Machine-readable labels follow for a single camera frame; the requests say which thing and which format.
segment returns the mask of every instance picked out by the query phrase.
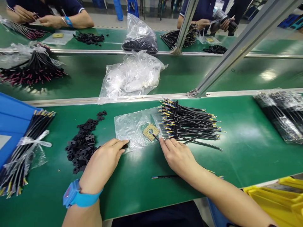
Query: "bag of black parts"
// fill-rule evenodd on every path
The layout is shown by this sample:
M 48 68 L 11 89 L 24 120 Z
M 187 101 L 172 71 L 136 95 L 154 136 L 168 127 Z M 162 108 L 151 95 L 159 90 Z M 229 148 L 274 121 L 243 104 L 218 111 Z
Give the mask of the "bag of black parts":
M 127 14 L 126 39 L 122 44 L 124 50 L 146 50 L 149 54 L 158 52 L 157 37 L 154 31 L 138 17 Z

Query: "blue polo shirt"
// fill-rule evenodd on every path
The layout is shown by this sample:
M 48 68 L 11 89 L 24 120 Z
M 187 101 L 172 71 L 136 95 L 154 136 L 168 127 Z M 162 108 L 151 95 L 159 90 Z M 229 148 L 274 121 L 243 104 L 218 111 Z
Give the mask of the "blue polo shirt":
M 14 11 L 15 5 L 24 9 L 35 12 L 39 17 L 53 15 L 51 7 L 55 8 L 61 16 L 74 16 L 80 13 L 84 8 L 78 0 L 6 0 L 7 7 Z
M 226 10 L 229 0 L 224 0 L 223 11 Z M 216 0 L 199 0 L 196 11 L 193 15 L 192 21 L 198 21 L 200 19 L 213 20 L 212 12 L 214 10 Z M 184 0 L 180 15 L 184 17 L 188 0 Z

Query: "bundled cables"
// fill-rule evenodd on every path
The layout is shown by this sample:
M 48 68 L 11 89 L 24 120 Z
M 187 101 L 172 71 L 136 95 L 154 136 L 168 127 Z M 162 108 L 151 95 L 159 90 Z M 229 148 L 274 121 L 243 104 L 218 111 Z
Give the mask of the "bundled cables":
M 303 136 L 300 131 L 279 108 L 270 94 L 261 92 L 260 94 L 255 95 L 254 99 L 285 142 L 303 143 Z
M 28 38 L 30 40 L 42 38 L 45 36 L 46 33 L 50 33 L 50 32 L 46 32 L 43 30 L 28 28 L 24 25 L 14 23 L 8 19 L 4 19 L 1 17 L 0 17 L 0 22 L 7 28 L 9 28 L 15 32 L 18 32 L 19 34 L 25 36 L 26 38 Z
M 168 45 L 170 49 L 173 49 L 176 46 L 179 33 L 180 33 L 180 29 L 170 31 L 168 33 L 160 35 L 160 38 L 166 43 L 166 45 Z M 183 43 L 183 48 L 196 43 L 198 36 L 199 36 L 199 30 L 197 29 L 197 25 L 191 24 L 189 26 L 189 30 L 187 32 L 185 41 Z
M 160 101 L 162 105 L 158 108 L 163 116 L 162 124 L 168 138 L 186 141 L 184 144 L 194 142 L 223 151 L 219 147 L 197 141 L 197 139 L 220 140 L 217 132 L 222 129 L 217 127 L 217 122 L 220 121 L 215 120 L 216 116 L 207 113 L 205 109 L 181 106 L 178 100 L 174 102 L 163 99 L 164 101 Z
M 61 78 L 67 75 L 63 68 L 53 63 L 46 51 L 33 51 L 29 60 L 9 69 L 0 68 L 2 82 L 9 82 L 12 86 L 20 84 L 38 84 L 51 81 L 52 78 Z
M 46 128 L 55 114 L 45 110 L 35 111 L 24 137 L 0 172 L 1 196 L 7 195 L 10 198 L 14 193 L 21 194 L 22 187 L 27 184 L 26 176 L 35 157 L 35 147 L 48 134 Z
M 292 93 L 278 90 L 270 94 L 286 117 L 303 134 L 303 106 L 293 97 Z

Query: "worker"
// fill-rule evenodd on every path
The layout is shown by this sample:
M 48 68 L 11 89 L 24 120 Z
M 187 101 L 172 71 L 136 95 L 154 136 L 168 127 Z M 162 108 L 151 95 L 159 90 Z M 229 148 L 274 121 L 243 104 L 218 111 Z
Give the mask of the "worker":
M 222 10 L 225 12 L 229 0 L 224 0 L 224 5 Z M 204 34 L 207 33 L 207 30 L 213 20 L 213 10 L 216 4 L 216 0 L 199 0 L 196 11 L 193 15 L 192 24 L 198 25 L 198 30 L 202 31 L 204 29 Z M 188 0 L 184 0 L 182 9 L 179 14 L 177 28 L 180 29 L 183 23 L 185 11 L 188 5 Z M 229 20 L 226 20 L 220 25 L 220 29 L 227 31 L 229 25 Z
M 125 151 L 122 147 L 128 142 L 128 140 L 112 139 L 92 155 L 81 179 L 72 183 L 63 196 L 63 203 L 68 207 L 63 227 L 102 226 L 99 195 Z M 163 140 L 163 138 L 160 138 L 160 144 L 171 169 L 211 199 L 234 224 L 242 227 L 276 226 L 275 221 L 245 192 L 200 166 L 186 145 L 175 139 Z M 112 227 L 203 226 L 197 207 L 192 207 L 191 204 L 195 206 L 192 201 L 192 203 L 181 203 L 117 218 L 113 220 Z
M 6 11 L 18 24 L 38 20 L 45 27 L 89 28 L 94 23 L 78 0 L 6 0 Z
M 234 4 L 227 13 L 230 18 L 234 18 L 234 21 L 239 25 L 242 16 L 244 15 L 247 7 L 251 3 L 251 0 L 234 0 Z M 234 36 L 233 32 L 228 31 L 229 36 Z

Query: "yellow crate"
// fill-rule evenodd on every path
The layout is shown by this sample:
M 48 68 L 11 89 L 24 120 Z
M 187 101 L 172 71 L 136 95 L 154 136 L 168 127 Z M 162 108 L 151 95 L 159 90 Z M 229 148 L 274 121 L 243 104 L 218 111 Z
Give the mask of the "yellow crate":
M 279 180 L 279 184 L 281 186 L 278 185 L 277 188 L 280 186 L 280 188 L 290 191 L 279 190 L 275 187 L 256 186 L 247 187 L 243 190 L 280 227 L 303 227 L 303 181 L 293 178 L 283 178 Z

